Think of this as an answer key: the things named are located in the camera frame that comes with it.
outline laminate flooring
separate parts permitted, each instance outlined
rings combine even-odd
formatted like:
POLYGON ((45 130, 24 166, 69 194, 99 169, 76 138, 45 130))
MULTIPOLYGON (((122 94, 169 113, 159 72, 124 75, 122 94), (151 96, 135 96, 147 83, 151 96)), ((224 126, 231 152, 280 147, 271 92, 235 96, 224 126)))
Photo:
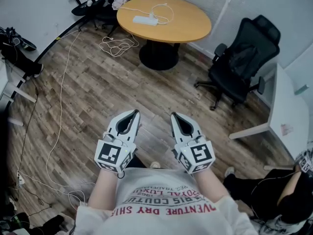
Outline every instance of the laminate flooring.
MULTIPOLYGON (((58 184, 49 180, 46 161, 59 132, 62 76, 70 45, 78 32, 59 40, 47 52, 41 60, 45 69, 40 77, 33 79, 39 96, 27 132, 21 172, 59 191, 23 176, 28 191, 53 204, 52 208, 32 215, 31 224, 42 225, 63 210, 75 215, 68 196, 61 192, 81 189, 88 198, 93 185, 64 186, 95 182, 99 172, 93 161, 97 141, 114 116, 131 109, 138 109, 141 113, 135 143, 137 154, 146 165, 159 161, 164 168, 182 169, 171 152, 175 144, 170 127, 173 111, 192 117, 212 141, 216 156, 212 169, 221 180, 229 166, 235 167, 239 177, 260 178, 267 173, 263 170, 265 164, 292 164, 292 159, 270 133, 238 140, 228 138, 232 132, 266 122, 269 109, 250 93, 245 104, 232 108, 231 100, 223 97, 219 107, 210 111, 216 91, 193 87, 196 80, 207 79, 208 68, 212 65, 208 57, 183 44, 179 49, 179 62, 173 69, 154 71, 138 58, 145 40, 137 38, 139 47, 131 48, 120 57, 111 57, 98 46, 107 32, 95 31, 92 25, 87 25, 71 49, 62 91, 62 129, 47 165, 51 179, 58 184)), ((118 29, 113 37, 131 36, 118 29)), ((31 81, 27 81, 22 89, 35 96, 31 81)), ((10 126, 9 166, 14 182, 33 107, 32 102, 19 95, 10 106, 11 116, 25 123, 24 127, 10 126)), ((12 193, 17 196, 17 191, 12 190, 12 193)), ((82 198, 79 192, 74 195, 82 198)), ((74 206, 78 204, 74 198, 71 201, 74 206)), ((21 188, 17 207, 19 211, 32 214, 47 205, 39 205, 36 196, 21 188)), ((242 204, 240 208, 249 212, 242 204)))

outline office chair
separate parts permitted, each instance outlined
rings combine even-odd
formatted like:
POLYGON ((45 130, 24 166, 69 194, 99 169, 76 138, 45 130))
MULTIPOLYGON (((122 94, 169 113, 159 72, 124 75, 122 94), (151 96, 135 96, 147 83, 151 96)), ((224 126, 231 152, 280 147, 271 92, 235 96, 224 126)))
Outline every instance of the office chair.
POLYGON ((265 81, 250 86, 251 78, 268 60, 279 54, 280 31, 264 16, 254 20, 244 18, 232 45, 220 44, 215 49, 213 66, 209 70, 210 81, 197 81, 194 86, 216 87, 216 102, 210 107, 214 111, 222 94, 233 100, 232 106, 244 103, 248 92, 258 90, 263 94, 265 81))
POLYGON ((92 21, 94 24, 94 28, 97 30, 98 27, 94 19, 97 18, 96 15, 99 13, 99 10, 102 8, 103 4, 105 3, 105 0, 98 0, 98 1, 92 0, 91 6, 87 6, 87 1, 84 3, 81 3, 80 0, 76 0, 76 2, 78 3, 78 6, 72 10, 72 13, 75 16, 86 17, 85 20, 82 22, 82 24, 78 27, 78 29, 80 30, 82 26, 84 26, 89 21, 92 21))
POLYGON ((107 25, 113 25, 110 33, 107 35, 108 37, 115 31, 115 29, 119 26, 117 21, 117 10, 112 9, 112 3, 114 0, 109 0, 109 3, 107 6, 102 7, 101 11, 98 15, 98 19, 104 21, 105 23, 102 24, 102 29, 105 28, 107 25))

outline shoe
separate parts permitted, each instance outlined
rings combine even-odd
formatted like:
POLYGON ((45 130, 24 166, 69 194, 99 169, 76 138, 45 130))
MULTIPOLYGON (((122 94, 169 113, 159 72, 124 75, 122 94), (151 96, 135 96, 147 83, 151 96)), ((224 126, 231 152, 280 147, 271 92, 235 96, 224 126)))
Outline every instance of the shoe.
POLYGON ((160 168, 161 168, 161 165, 160 165, 159 162, 153 161, 153 162, 151 163, 151 165, 150 165, 150 168, 152 168, 152 169, 160 169, 160 168))
POLYGON ((234 175, 235 175, 235 168, 232 167, 232 166, 227 168, 227 170, 226 170, 224 176, 225 176, 225 178, 226 178, 227 176, 229 176, 229 175, 231 175, 231 174, 234 174, 234 175))
POLYGON ((43 69, 44 69, 44 65, 43 65, 43 64, 41 64, 41 70, 40 70, 40 72, 39 72, 38 74, 34 74, 34 78, 39 77, 39 76, 40 76, 40 74, 41 74, 41 72, 43 71, 43 69))

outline person sitting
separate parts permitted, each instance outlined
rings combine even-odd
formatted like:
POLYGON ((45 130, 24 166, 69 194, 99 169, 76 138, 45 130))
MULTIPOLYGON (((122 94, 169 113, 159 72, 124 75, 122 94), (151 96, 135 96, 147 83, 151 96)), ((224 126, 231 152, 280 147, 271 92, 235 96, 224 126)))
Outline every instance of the person sitting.
POLYGON ((273 169, 264 179, 240 179, 234 173, 233 167, 228 168, 223 184, 234 200, 252 209, 259 229, 263 225, 266 230, 291 234, 311 217, 313 178, 298 164, 293 171, 273 169))

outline black cable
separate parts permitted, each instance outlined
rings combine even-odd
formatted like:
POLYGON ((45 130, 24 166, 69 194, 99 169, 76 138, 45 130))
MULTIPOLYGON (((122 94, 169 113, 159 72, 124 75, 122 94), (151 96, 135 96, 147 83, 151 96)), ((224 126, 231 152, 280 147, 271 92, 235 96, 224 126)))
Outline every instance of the black cable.
MULTIPOLYGON (((30 121, 31 121, 31 119, 32 119, 32 117, 33 117, 33 114, 34 114, 34 111, 35 111, 35 108, 36 108, 36 104, 37 104, 37 101, 38 101, 38 96, 39 96, 39 91, 38 91, 38 88, 37 88, 36 84, 34 83, 34 81, 33 81, 32 78, 30 78, 30 80, 32 81, 32 83, 33 83, 34 86, 35 86, 35 91, 36 91, 36 96, 37 96, 37 98, 36 98, 36 102, 35 102, 34 108, 33 108, 32 112, 31 112, 31 114, 30 114, 30 118, 29 118, 29 121, 28 121, 28 124, 27 124, 27 127, 26 127, 26 131, 25 131, 25 136, 24 136, 24 141, 23 141, 23 147, 22 147, 22 153, 21 153, 21 161, 20 161, 20 165, 19 165, 19 172, 20 172, 20 168, 21 168, 21 165, 22 165, 22 161, 23 161, 24 146, 25 146, 25 140, 26 140, 26 136, 27 136, 27 131, 28 131, 29 123, 30 123, 30 121)), ((19 182, 20 182, 20 173, 18 173, 18 184, 19 184, 19 182)), ((44 210, 47 210, 47 209, 49 209, 49 208, 52 208, 52 204, 51 204, 51 203, 47 203, 45 200, 42 200, 38 195, 36 195, 36 194, 30 192, 26 187, 23 187, 23 189, 26 190, 29 194, 32 194, 32 195, 36 196, 39 205, 43 206, 44 203, 46 203, 47 205, 49 205, 49 207, 44 208, 44 209, 40 210, 39 212, 35 212, 35 213, 29 215, 28 217, 30 217, 30 216, 32 216, 32 215, 35 215, 35 214, 38 214, 38 213, 40 213, 40 212, 42 212, 42 211, 44 211, 44 210)), ((20 196, 20 185, 18 185, 18 198, 19 198, 19 196, 20 196)))
POLYGON ((28 217, 30 217, 30 216, 32 216, 32 215, 35 215, 35 214, 38 214, 38 213, 40 213, 40 212, 42 212, 42 211, 44 211, 44 210, 50 209, 50 208, 51 208, 51 207, 44 208, 44 209, 42 209, 42 210, 39 211, 39 212, 35 212, 35 213, 31 214, 31 215, 28 215, 28 217))
POLYGON ((32 79, 31 79, 31 81, 33 82, 33 84, 35 86, 35 91, 36 91, 37 98, 36 98, 36 102, 35 102, 34 108, 33 108, 32 112, 30 114, 30 118, 29 118, 29 121, 28 121, 28 124, 27 124, 27 127, 26 127, 24 141, 23 141, 23 147, 22 147, 22 153, 21 153, 21 161, 20 161, 19 170, 18 170, 18 197, 17 197, 17 199, 19 199, 19 196, 20 196, 20 168, 21 168, 22 161, 23 161, 24 146, 25 146, 27 131, 28 131, 29 123, 30 123, 30 121, 31 121, 31 119, 33 117, 33 114, 34 114, 34 111, 35 111, 35 108, 36 108, 36 105, 37 105, 37 102, 38 102, 38 95, 39 95, 37 86, 35 85, 35 83, 34 83, 34 81, 32 79))
POLYGON ((26 187, 23 187, 23 189, 26 190, 29 194, 32 194, 32 195, 34 195, 35 197, 37 197, 38 203, 39 203, 41 206, 43 206, 44 203, 46 203, 47 205, 50 206, 50 208, 52 207, 52 204, 47 203, 45 200, 42 200, 40 197, 38 197, 38 195, 36 195, 36 194, 30 192, 26 187))
POLYGON ((123 174, 123 177, 120 178, 118 174, 117 174, 117 177, 118 177, 119 179, 124 178, 124 177, 125 177, 125 171, 123 171, 123 173, 124 173, 124 174, 123 174))

